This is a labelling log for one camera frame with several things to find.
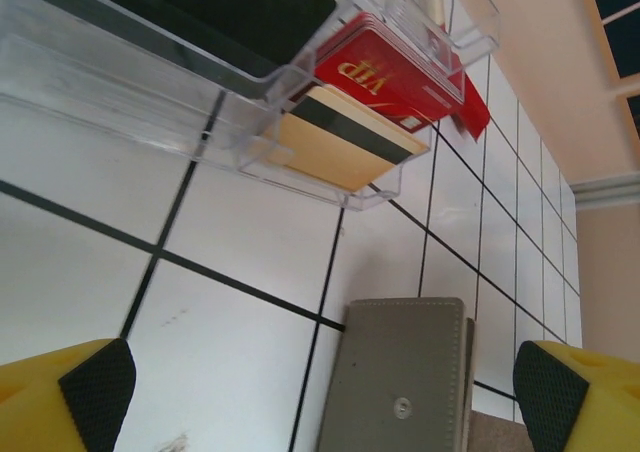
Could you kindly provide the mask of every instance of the white tile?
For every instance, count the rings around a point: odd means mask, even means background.
[[[515,298],[516,223],[490,194],[484,194],[480,270]]]
[[[518,155],[529,169],[529,172],[531,172],[531,175],[533,175],[535,181],[541,184],[540,136],[522,104],[519,104],[518,133]]]
[[[562,199],[562,220],[569,227],[574,237],[578,237],[576,231],[576,198],[567,181],[560,176],[560,194]]]
[[[188,159],[8,103],[0,177],[155,242]]]
[[[487,127],[486,134],[484,184],[515,218],[518,157],[493,123]]]
[[[558,338],[554,336],[551,332],[549,332],[547,329],[544,330],[544,340],[548,340],[550,342],[557,342],[559,344],[562,343],[562,341],[558,340]]]
[[[345,212],[323,315],[342,321],[353,300],[417,297],[424,236],[388,203]]]
[[[580,291],[580,272],[578,269],[578,242],[566,227],[562,228],[564,252],[564,276],[567,281]]]
[[[287,450],[313,327],[160,262],[130,338],[138,378],[116,450],[181,435],[189,450]]]
[[[464,31],[473,25],[473,21],[460,0],[453,0],[453,19],[451,20],[451,33]]]
[[[436,133],[431,128],[427,128],[413,135],[418,139],[431,143],[432,149],[431,152],[407,162],[403,167],[400,196],[396,199],[396,202],[420,221],[421,224],[426,225],[429,195],[431,194],[433,147]]]
[[[491,117],[504,132],[515,149],[518,147],[518,99],[513,93],[495,59],[491,57],[489,66],[489,97],[487,100]]]
[[[544,261],[544,325],[560,338],[565,338],[563,280],[546,259]]]
[[[296,435],[295,452],[316,450],[324,405],[329,391],[333,363],[335,361],[341,334],[328,327],[320,326],[316,350],[313,354],[311,374],[302,406],[300,425]]]
[[[451,147],[460,154],[462,160],[476,173],[482,177],[482,164],[484,163],[484,141],[486,131],[476,142],[469,132],[458,129],[451,117],[445,117],[440,121],[440,133],[451,144]]]
[[[518,222],[542,248],[542,191],[518,162]]]
[[[316,311],[338,214],[335,206],[201,167],[167,248]]]
[[[562,211],[560,195],[560,171],[547,146],[542,143],[542,190],[551,204],[560,214]]]
[[[544,340],[544,327],[522,310],[516,309],[516,355],[527,340]]]
[[[475,85],[478,94],[482,97],[482,100],[487,102],[487,79],[489,78],[489,56],[474,62],[468,66],[465,71],[467,75]]]
[[[544,255],[562,270],[562,221],[546,197],[542,198],[542,233]]]
[[[476,379],[508,394],[513,393],[515,306],[480,278]]]
[[[564,303],[567,312],[567,343],[573,347],[582,347],[582,313],[580,297],[565,284]]]
[[[149,259],[0,195],[0,364],[117,337]]]
[[[524,425],[524,418],[522,417],[522,411],[520,410],[520,406],[518,405],[518,402],[516,402],[515,404],[516,404],[516,407],[515,407],[514,422]]]
[[[521,230],[518,230],[517,275],[518,303],[542,320],[542,254]]]
[[[444,25],[447,31],[451,30],[451,12],[453,0],[444,0]]]
[[[501,419],[513,420],[513,400],[477,385],[473,386],[473,410]]]
[[[482,184],[444,141],[435,160],[429,228],[477,266]]]
[[[467,317],[476,311],[477,274],[436,239],[427,239],[422,274],[422,297],[458,297]]]

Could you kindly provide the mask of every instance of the gray wallet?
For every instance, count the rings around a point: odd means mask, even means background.
[[[460,452],[474,323],[455,298],[349,306],[318,452]]]

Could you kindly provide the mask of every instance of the clear plastic holder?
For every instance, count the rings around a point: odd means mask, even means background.
[[[371,11],[423,55],[434,80],[460,100],[464,97],[459,80],[462,74],[456,73],[462,65],[456,64],[453,54],[464,47],[484,49],[468,38],[471,32],[466,35],[467,42],[456,45],[412,0],[337,3],[332,20],[291,64],[267,79],[244,77],[257,84],[270,81],[265,94],[255,99],[206,80],[48,3],[2,0],[0,100],[34,107],[347,209],[363,210],[398,197],[403,167],[419,155],[409,157],[357,193],[286,167],[295,151],[278,144],[279,121],[293,105],[288,99],[314,80],[315,49],[359,10]],[[438,42],[437,51],[431,50],[429,40]],[[239,72],[228,67],[233,73]],[[216,120],[207,131],[214,108]],[[263,134],[267,129],[272,131],[269,137]],[[430,146],[431,131],[424,133]]]
[[[434,75],[444,75],[455,87],[460,86],[460,71],[499,45],[500,16],[493,1],[468,1],[478,20],[447,34],[420,8],[420,0],[369,0],[409,45],[432,61]]]
[[[351,3],[336,0],[325,25]],[[222,112],[241,111],[215,141],[230,148],[275,120],[288,97],[309,83],[321,40],[314,35],[290,64],[266,77],[203,53],[238,80],[264,89],[247,98],[187,70],[188,63],[181,67],[43,0],[0,0],[0,97],[190,154],[224,91]]]

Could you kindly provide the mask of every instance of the black foam pad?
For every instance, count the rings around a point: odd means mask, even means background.
[[[520,346],[513,388],[536,452],[562,452],[589,383],[534,342]]]
[[[58,381],[87,452],[113,451],[135,382],[133,357],[122,339],[109,342]]]

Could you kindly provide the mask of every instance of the red vip card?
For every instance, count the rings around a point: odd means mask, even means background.
[[[429,74],[433,65],[363,12],[318,50],[316,77],[409,132],[454,113],[460,102]]]

